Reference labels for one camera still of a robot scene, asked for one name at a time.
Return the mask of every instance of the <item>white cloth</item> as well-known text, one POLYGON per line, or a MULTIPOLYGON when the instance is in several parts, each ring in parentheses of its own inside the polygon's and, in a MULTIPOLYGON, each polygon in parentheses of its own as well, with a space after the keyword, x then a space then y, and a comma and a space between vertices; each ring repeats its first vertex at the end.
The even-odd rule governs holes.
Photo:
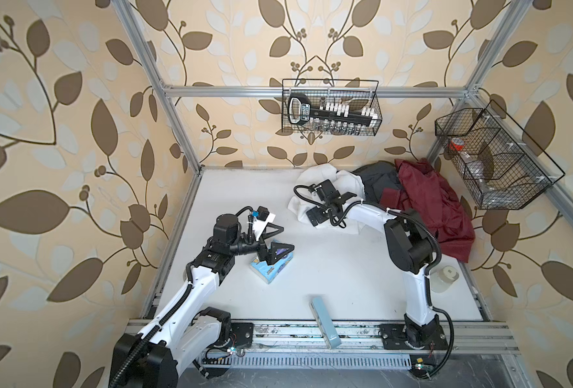
MULTIPOLYGON (((351 202, 359 201, 360 199, 364 198, 364 184, 362 183, 361 178, 345 170, 337 171, 336 167, 330 165, 329 163, 306 169, 306 171, 301 173, 295 184, 304 184, 306 186, 310 186, 311 184, 319 184, 326 179, 329 179, 330 182, 333 183, 334 187, 338 190, 339 193, 344 194, 346 192, 352 192, 356 195, 355 197, 347 200, 345 207, 351 202)), ((317 202, 321 202, 321 199, 319 199, 319 196, 315 192, 310 193, 307 190, 300 189, 299 193, 304 197, 308 197, 317 202)), ((306 212, 313 207, 315 207, 315 205, 311 204, 310 202, 306 202, 305 200, 302 200, 296 196, 293 196, 288 204, 288 209, 297 215, 297 219, 300 222, 308 224, 310 224, 310 220, 308 219, 306 212)), ((329 221, 320 223, 316 226, 316 228, 335 228, 341 232, 350 235, 356 235, 359 234, 360 230, 364 227, 363 223, 353 220, 345 220, 345 223, 347 224, 347 227, 344 229, 340 227, 333 227, 329 221)))

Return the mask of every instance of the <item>black mounting plate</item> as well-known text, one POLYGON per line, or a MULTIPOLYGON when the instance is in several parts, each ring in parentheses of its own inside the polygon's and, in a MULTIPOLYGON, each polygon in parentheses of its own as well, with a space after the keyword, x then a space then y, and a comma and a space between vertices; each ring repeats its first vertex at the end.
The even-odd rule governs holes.
MULTIPOLYGON (((405 343, 403 328, 404 323, 384 323, 379 325, 381 341, 383 342, 383 348, 385 350, 413 350, 412 347, 405 343)), ((446 335, 441 326, 435 329, 435 332, 431 336, 433 349, 434 350, 446 350, 448 349, 448 342, 446 341, 446 335)), ((430 350, 430 342, 422 348, 422 351, 430 350)))
POLYGON ((245 349, 251 346, 251 342, 254 337, 253 323, 232 323, 230 325, 230 331, 234 333, 235 343, 233 346, 235 348, 245 349))

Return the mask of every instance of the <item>red fabric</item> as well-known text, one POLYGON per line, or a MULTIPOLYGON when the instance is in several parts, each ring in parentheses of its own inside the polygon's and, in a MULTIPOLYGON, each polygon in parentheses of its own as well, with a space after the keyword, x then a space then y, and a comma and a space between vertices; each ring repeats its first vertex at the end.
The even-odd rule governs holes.
POLYGON ((380 205, 415 209, 429 231, 437 234, 442 252, 467 263, 476 237, 474 227, 448 181, 426 159, 395 163, 404 190, 384 189, 380 205))

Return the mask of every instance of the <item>gray floor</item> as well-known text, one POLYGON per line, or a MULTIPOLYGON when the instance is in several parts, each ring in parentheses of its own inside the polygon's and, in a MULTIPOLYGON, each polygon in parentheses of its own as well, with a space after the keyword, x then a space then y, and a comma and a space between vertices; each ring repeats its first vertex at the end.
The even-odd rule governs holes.
POLYGON ((480 356, 450 359, 433 381, 415 380, 406 371, 351 371, 310 369, 230 369, 223 376, 205 380, 196 369, 187 369, 178 388, 512 388, 504 364, 480 356))

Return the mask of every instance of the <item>blue tissue pack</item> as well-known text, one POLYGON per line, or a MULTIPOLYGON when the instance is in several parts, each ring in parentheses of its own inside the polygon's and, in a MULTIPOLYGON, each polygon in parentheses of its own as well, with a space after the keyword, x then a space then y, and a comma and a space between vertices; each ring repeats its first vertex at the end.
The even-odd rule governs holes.
MULTIPOLYGON (((278 254, 284 252, 285 249, 279 249, 278 254)), ((277 263, 270 266, 267 265, 266 261, 259 261, 259 257, 256 256, 254 260, 250 263, 252 271, 257 273, 262 280, 264 280, 267 284, 270 284, 276 276, 284 269, 284 267, 290 262, 292 259, 292 252, 286 255, 286 257, 278 260, 277 263)))

